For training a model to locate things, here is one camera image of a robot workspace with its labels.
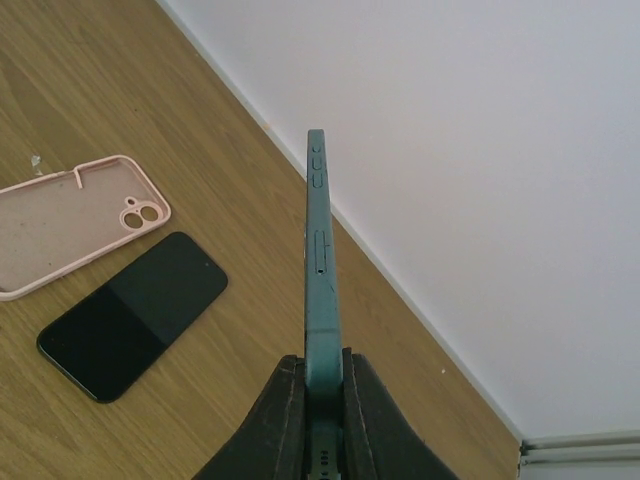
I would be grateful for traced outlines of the white paper scrap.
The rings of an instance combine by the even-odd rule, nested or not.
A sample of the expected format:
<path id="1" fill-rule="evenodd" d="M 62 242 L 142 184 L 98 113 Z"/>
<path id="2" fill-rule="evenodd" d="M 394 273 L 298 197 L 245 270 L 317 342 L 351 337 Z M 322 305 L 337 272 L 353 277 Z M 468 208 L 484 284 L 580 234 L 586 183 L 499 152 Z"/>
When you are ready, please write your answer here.
<path id="1" fill-rule="evenodd" d="M 42 159 L 39 155 L 33 155 L 31 157 L 31 167 L 35 176 L 43 176 L 44 173 L 41 169 Z"/>

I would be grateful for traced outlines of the pink phone case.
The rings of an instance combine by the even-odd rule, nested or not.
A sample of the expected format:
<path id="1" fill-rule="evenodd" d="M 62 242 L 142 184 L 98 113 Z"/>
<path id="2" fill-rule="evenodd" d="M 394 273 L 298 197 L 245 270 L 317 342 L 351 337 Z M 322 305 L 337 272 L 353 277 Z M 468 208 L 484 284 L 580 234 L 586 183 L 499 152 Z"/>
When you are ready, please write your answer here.
<path id="1" fill-rule="evenodd" d="M 114 155 L 1 190 L 1 300 L 20 298 L 164 225 L 171 207 Z"/>

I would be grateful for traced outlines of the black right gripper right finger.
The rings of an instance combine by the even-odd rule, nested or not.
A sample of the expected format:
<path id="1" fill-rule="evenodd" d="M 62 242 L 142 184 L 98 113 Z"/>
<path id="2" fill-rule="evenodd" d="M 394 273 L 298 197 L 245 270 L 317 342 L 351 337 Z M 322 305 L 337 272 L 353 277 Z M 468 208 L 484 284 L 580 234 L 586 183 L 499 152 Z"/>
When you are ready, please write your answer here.
<path id="1" fill-rule="evenodd" d="M 413 430 L 362 354 L 343 350 L 344 464 L 348 479 L 453 479 Z"/>

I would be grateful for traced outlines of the right rear aluminium frame post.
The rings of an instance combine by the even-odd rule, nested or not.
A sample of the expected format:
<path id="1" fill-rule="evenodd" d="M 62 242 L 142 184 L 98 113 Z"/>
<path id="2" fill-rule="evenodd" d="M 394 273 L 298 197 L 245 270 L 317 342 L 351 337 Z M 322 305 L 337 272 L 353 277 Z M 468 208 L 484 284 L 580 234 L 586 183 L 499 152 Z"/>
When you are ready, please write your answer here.
<path id="1" fill-rule="evenodd" d="M 639 480 L 639 431 L 525 439 L 518 479 Z"/>

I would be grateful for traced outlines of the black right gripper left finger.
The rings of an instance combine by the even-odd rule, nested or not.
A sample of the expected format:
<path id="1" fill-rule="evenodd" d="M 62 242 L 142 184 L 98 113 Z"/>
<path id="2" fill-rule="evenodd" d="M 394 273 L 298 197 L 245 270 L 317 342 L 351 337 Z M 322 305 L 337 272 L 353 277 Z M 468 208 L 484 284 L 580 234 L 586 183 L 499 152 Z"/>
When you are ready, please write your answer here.
<path id="1" fill-rule="evenodd" d="M 199 479 L 301 479 L 305 447 L 304 361 L 282 357 L 245 420 L 197 472 Z"/>

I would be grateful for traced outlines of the teal green phone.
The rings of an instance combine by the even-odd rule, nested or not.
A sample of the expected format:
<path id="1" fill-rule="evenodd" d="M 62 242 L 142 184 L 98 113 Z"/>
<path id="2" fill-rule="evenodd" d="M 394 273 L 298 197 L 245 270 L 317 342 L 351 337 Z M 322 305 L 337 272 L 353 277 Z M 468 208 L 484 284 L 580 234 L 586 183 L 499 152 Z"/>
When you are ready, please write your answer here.
<path id="1" fill-rule="evenodd" d="M 342 335 L 325 135 L 307 137 L 305 227 L 306 453 L 310 479 L 340 479 Z"/>

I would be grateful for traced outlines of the black phone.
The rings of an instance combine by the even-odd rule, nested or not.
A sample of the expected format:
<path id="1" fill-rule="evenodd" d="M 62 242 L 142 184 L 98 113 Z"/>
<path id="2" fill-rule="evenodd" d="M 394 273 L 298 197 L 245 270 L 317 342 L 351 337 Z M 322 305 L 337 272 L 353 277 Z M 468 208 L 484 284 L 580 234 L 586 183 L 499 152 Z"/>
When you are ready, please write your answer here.
<path id="1" fill-rule="evenodd" d="M 89 398 L 114 402 L 227 285 L 190 236 L 173 232 L 45 327 L 37 348 Z"/>

